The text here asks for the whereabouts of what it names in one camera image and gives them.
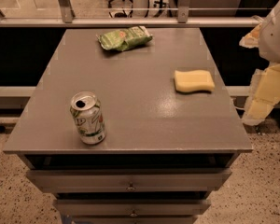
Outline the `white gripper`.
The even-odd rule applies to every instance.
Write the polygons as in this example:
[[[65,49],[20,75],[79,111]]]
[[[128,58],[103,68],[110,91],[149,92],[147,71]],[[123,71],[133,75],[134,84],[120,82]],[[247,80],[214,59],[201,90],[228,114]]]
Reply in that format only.
[[[262,25],[243,36],[239,45],[248,49],[259,47],[259,56],[272,62],[265,70],[255,71],[245,101],[242,122],[256,126],[280,102],[280,0]]]

